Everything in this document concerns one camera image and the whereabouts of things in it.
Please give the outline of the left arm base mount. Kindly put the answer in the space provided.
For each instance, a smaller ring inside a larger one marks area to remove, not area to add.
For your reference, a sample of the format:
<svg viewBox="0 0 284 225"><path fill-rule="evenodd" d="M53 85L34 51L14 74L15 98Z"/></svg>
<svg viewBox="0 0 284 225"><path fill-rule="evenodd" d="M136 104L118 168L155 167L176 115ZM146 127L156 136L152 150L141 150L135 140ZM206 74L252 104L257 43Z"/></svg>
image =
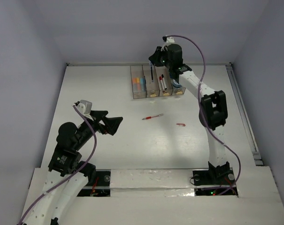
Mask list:
<svg viewBox="0 0 284 225"><path fill-rule="evenodd" d="M111 170L97 170L95 178L89 181L77 197L110 197Z"/></svg>

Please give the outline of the blue gel pen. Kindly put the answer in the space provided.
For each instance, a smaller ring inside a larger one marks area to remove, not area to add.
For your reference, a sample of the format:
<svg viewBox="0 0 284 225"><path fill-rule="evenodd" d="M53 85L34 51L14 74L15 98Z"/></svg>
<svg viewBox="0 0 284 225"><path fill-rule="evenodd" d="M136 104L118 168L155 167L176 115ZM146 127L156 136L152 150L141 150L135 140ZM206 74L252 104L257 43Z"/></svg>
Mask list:
<svg viewBox="0 0 284 225"><path fill-rule="evenodd" d="M153 74L153 66L152 66L152 63L149 62L149 65L150 65L151 81L154 82L154 74Z"/></svg>

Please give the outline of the blue highlighter pen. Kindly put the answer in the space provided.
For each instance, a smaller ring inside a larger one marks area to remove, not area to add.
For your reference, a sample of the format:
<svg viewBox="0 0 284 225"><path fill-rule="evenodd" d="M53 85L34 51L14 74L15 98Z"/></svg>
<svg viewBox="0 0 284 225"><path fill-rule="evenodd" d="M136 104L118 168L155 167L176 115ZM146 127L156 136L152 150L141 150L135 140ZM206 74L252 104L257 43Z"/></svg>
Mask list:
<svg viewBox="0 0 284 225"><path fill-rule="evenodd" d="M140 79L140 87L141 87L141 91L145 92L146 88L145 88L145 79L143 77L141 77Z"/></svg>

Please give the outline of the red gel pen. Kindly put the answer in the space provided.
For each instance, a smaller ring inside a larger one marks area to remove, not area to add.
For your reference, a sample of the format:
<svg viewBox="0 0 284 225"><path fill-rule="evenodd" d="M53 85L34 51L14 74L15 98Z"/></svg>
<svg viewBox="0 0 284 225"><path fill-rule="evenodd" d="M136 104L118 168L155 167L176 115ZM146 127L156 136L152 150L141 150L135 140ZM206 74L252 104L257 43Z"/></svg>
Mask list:
<svg viewBox="0 0 284 225"><path fill-rule="evenodd" d="M154 116L148 116L148 117L143 118L142 120L149 120L149 119L153 119L153 118L156 118L156 117L161 117L161 116L163 116L163 115L164 115L164 114L161 113L161 114L154 115Z"/></svg>

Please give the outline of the blue tape roll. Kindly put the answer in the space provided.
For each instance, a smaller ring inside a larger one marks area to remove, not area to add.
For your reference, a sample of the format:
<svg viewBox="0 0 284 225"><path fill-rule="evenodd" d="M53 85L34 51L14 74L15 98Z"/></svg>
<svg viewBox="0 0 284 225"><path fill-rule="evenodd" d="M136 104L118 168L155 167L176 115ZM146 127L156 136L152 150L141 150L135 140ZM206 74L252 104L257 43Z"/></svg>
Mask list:
<svg viewBox="0 0 284 225"><path fill-rule="evenodd" d="M179 82L177 82L175 79L172 80L172 86L176 89L179 89L182 87L182 85Z"/></svg>

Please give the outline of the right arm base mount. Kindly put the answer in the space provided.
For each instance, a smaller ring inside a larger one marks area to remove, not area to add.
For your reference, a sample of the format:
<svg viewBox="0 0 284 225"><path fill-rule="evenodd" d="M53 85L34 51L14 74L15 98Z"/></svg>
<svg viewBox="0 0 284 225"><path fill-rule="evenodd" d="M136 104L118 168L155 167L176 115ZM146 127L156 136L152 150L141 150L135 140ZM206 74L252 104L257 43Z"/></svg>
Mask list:
<svg viewBox="0 0 284 225"><path fill-rule="evenodd" d="M238 196L236 185L232 184L235 181L233 170L230 169L225 175L218 178L212 177L208 170L195 170L189 182L195 186L194 191L196 196L217 196L226 190L223 195Z"/></svg>

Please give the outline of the black capped white marker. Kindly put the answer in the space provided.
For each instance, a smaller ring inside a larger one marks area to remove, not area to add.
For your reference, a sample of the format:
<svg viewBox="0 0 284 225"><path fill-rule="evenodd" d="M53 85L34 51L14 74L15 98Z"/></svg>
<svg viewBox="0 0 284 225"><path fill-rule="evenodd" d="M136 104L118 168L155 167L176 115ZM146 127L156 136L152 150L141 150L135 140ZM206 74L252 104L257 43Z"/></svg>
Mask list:
<svg viewBox="0 0 284 225"><path fill-rule="evenodd" d="M165 77L164 77L163 74L161 75L161 77L162 77L162 80L163 80L164 88L165 88L165 90L166 90L166 89L167 89L167 86L166 86L166 82L165 82Z"/></svg>

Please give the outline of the red capped white marker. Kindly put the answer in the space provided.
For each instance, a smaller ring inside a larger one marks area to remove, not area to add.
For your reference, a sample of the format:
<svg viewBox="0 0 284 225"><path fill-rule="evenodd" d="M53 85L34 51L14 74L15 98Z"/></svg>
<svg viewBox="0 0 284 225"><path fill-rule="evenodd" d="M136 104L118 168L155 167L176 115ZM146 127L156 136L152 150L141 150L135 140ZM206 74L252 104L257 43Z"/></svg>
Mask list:
<svg viewBox="0 0 284 225"><path fill-rule="evenodd" d="M161 76L159 76L159 81L160 81L161 89L162 89L162 90L165 90L164 84L163 84L163 80L162 80L162 77L161 77Z"/></svg>

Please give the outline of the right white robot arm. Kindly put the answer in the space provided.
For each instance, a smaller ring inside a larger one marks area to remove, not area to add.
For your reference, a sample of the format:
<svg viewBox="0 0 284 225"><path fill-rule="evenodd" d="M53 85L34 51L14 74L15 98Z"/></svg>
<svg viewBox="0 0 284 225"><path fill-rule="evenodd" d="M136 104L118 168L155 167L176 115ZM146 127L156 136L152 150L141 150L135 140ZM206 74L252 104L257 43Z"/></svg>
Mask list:
<svg viewBox="0 0 284 225"><path fill-rule="evenodd" d="M166 67L170 76L198 100L199 120L207 133L209 160L208 169L193 171L194 185L225 185L225 180L233 175L226 157L223 136L228 118L225 93L208 87L183 63L180 45L158 46L149 60L156 67Z"/></svg>

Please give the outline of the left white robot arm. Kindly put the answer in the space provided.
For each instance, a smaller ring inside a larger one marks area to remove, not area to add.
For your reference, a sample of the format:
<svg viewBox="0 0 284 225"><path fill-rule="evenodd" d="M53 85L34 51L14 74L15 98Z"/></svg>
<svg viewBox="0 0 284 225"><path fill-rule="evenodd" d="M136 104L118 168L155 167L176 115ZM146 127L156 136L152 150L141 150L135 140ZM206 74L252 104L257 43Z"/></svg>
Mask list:
<svg viewBox="0 0 284 225"><path fill-rule="evenodd" d="M22 215L20 225L61 224L81 189L95 181L96 167L89 161L97 147L96 133L114 135L123 121L106 117L107 111L73 108L83 123L60 126L42 192Z"/></svg>

